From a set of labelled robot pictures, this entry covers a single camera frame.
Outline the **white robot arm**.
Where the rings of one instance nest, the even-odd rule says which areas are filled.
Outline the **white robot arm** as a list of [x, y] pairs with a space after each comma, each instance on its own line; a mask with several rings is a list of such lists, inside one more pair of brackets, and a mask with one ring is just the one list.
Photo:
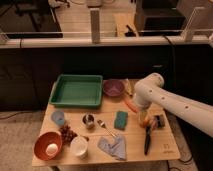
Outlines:
[[134, 86], [133, 101], [140, 110], [147, 110], [152, 103], [213, 137], [213, 106], [207, 105], [163, 89], [164, 78], [152, 73]]

